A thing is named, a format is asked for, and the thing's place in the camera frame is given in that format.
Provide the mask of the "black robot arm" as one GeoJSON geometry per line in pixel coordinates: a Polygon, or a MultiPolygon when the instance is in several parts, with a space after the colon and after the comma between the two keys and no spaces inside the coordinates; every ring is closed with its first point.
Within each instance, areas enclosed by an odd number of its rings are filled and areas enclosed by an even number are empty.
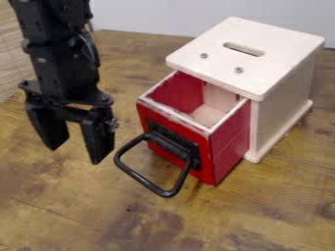
{"type": "Polygon", "coordinates": [[[91,0],[8,0],[31,56],[35,80],[24,80],[25,109],[51,150],[69,139],[69,122],[80,125],[92,163],[113,150],[113,99],[99,89],[100,55],[85,24],[91,0]]]}

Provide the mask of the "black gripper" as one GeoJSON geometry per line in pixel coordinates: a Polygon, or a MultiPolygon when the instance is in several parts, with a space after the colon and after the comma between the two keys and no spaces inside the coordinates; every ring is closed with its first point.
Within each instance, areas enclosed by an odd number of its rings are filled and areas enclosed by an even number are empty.
{"type": "Polygon", "coordinates": [[[27,113],[49,150],[69,138],[67,121],[80,124],[93,165],[115,148],[113,100],[99,88],[100,56],[89,33],[81,29],[55,40],[23,40],[35,80],[24,80],[27,113]]]}

